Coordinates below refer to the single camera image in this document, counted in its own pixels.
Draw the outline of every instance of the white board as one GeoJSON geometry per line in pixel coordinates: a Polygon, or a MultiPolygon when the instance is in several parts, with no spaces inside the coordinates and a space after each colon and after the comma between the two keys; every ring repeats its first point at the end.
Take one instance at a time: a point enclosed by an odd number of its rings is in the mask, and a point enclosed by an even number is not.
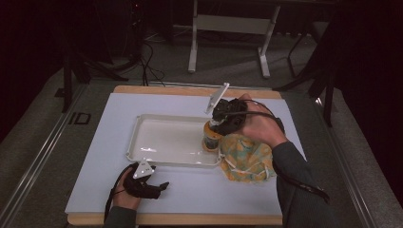
{"type": "MultiPolygon", "coordinates": [[[[136,118],[142,114],[207,117],[209,97],[112,93],[106,104],[66,213],[103,213],[110,188],[131,161],[126,157],[136,118]]],[[[284,100],[256,99],[284,123],[287,138],[303,155],[284,100]]],[[[228,180],[219,166],[158,165],[149,184],[169,181],[159,199],[143,199],[138,213],[242,214],[280,216],[276,178],[260,184],[228,180]]]]}

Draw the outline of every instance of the gray floor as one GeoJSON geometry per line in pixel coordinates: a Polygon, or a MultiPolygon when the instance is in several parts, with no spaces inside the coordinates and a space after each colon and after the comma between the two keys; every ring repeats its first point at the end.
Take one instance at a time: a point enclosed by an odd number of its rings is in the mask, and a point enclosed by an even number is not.
{"type": "MultiPolygon", "coordinates": [[[[193,74],[187,72],[187,63],[190,52],[190,36],[183,35],[179,29],[173,44],[167,44],[163,38],[153,36],[148,40],[153,48],[150,61],[152,71],[147,71],[147,78],[155,85],[161,85],[160,80],[167,86],[170,83],[222,85],[228,82],[231,86],[244,87],[275,87],[291,82],[290,69],[285,57],[296,39],[289,36],[276,35],[273,37],[267,54],[268,63],[272,73],[269,79],[263,79],[259,71],[257,47],[262,37],[253,36],[247,42],[212,42],[206,39],[199,40],[199,53],[197,71],[193,74]]],[[[296,71],[303,68],[308,61],[316,44],[310,38],[303,39],[293,54],[293,63],[296,71]]],[[[150,56],[151,49],[144,47],[144,58],[150,56]]],[[[69,191],[74,185],[80,171],[86,151],[90,145],[93,133],[100,120],[108,93],[116,85],[114,82],[96,71],[91,71],[93,80],[81,90],[76,85],[76,92],[82,92],[81,99],[74,105],[75,112],[90,112],[92,124],[78,126],[64,124],[61,136],[56,144],[47,142],[47,138],[54,134],[54,126],[66,118],[61,114],[63,100],[55,98],[57,88],[63,87],[62,71],[51,77],[44,86],[43,91],[29,107],[21,121],[12,129],[10,134],[0,145],[0,205],[4,205],[11,198],[19,180],[35,159],[37,154],[44,151],[43,146],[49,148],[48,160],[39,170],[40,175],[33,180],[29,194],[20,205],[18,213],[10,227],[63,227],[67,216],[64,214],[69,191]]],[[[142,69],[135,67],[121,72],[130,80],[128,85],[140,85],[142,69]]],[[[293,91],[300,96],[306,96],[306,89],[311,82],[299,85],[293,91]]],[[[335,92],[332,110],[332,129],[336,142],[347,161],[347,168],[351,171],[350,181],[359,189],[359,196],[365,201],[370,213],[367,224],[376,227],[398,227],[403,224],[403,211],[392,190],[380,171],[371,149],[365,141],[362,132],[357,126],[348,106],[344,103],[342,93],[335,92]]],[[[342,211],[343,204],[338,205],[342,211]]],[[[343,227],[360,227],[361,221],[349,213],[354,207],[351,201],[346,201],[345,211],[342,215],[351,218],[343,227]]]]}

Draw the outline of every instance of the dark background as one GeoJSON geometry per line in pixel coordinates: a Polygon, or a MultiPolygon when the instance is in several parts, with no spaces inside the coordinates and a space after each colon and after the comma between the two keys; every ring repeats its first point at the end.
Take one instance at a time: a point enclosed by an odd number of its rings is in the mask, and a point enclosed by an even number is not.
{"type": "MultiPolygon", "coordinates": [[[[355,25],[355,42],[339,67],[336,87],[343,91],[347,105],[352,110],[390,186],[400,203],[403,202],[402,137],[402,87],[403,87],[403,11],[398,1],[363,1],[362,10],[348,16],[355,25]]],[[[91,11],[91,1],[81,1],[91,11]]],[[[63,54],[52,36],[52,13],[63,6],[60,2],[1,1],[0,3],[0,72],[1,72],[1,129],[0,141],[18,122],[29,104],[41,91],[47,79],[62,67],[63,54]]],[[[161,15],[166,23],[191,25],[192,4],[187,0],[157,2],[150,10],[148,24],[171,35],[170,26],[158,23],[161,15]]],[[[265,10],[253,9],[254,15],[264,15],[265,10]]],[[[306,9],[289,7],[278,16],[276,30],[297,35],[303,25],[306,9]]],[[[97,56],[108,57],[121,47],[107,38],[93,39],[95,47],[104,47],[97,56]]]]}

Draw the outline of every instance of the white tray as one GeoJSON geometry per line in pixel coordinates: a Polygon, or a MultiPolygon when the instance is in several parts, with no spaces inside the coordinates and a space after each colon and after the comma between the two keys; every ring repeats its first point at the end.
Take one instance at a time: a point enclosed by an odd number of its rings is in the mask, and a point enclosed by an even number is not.
{"type": "Polygon", "coordinates": [[[127,151],[133,162],[217,165],[218,153],[202,149],[203,127],[210,119],[202,117],[143,114],[127,151]]]}

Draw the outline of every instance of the white tag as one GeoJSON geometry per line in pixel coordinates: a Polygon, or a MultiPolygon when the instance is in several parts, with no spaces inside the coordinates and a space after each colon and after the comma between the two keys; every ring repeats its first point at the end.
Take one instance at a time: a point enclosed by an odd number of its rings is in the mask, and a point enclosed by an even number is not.
{"type": "Polygon", "coordinates": [[[210,113],[216,107],[228,87],[229,83],[224,83],[219,90],[210,95],[210,101],[208,101],[207,109],[204,111],[205,114],[210,113]]]}
{"type": "Polygon", "coordinates": [[[137,167],[136,172],[134,172],[133,179],[149,176],[153,173],[154,169],[151,168],[151,165],[147,161],[140,161],[139,167],[137,167]]]}

